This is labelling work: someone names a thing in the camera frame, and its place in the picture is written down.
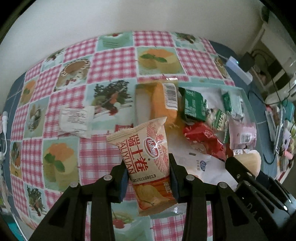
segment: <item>red snack package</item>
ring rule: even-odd
[[[223,144],[214,132],[203,122],[196,122],[192,126],[186,125],[183,129],[184,136],[193,142],[194,148],[203,154],[208,154],[225,161],[226,155]]]

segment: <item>metal screw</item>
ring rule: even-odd
[[[222,187],[222,188],[227,188],[228,187],[227,183],[225,183],[225,182],[220,182],[219,186]]]
[[[78,186],[78,182],[71,182],[70,187],[75,188]]]
[[[110,181],[112,179],[112,176],[111,175],[105,175],[104,176],[104,180],[105,181]]]
[[[188,181],[193,181],[193,180],[194,180],[194,176],[192,176],[192,175],[187,175],[187,176],[186,176],[186,179],[187,179]]]

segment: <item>brand logo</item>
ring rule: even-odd
[[[205,166],[206,166],[206,162],[205,161],[200,161],[200,168],[201,170],[203,170],[205,172]]]
[[[152,158],[159,157],[159,150],[157,148],[156,141],[153,140],[151,137],[147,137],[144,140],[144,147],[149,156],[151,156]]]

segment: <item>beige round object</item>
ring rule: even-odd
[[[243,164],[250,172],[257,177],[261,168],[261,156],[258,151],[252,150],[249,153],[234,155],[241,164]]]

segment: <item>orange snack package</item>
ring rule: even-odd
[[[166,117],[107,136],[117,145],[135,190],[139,216],[162,212],[176,204],[170,188]]]

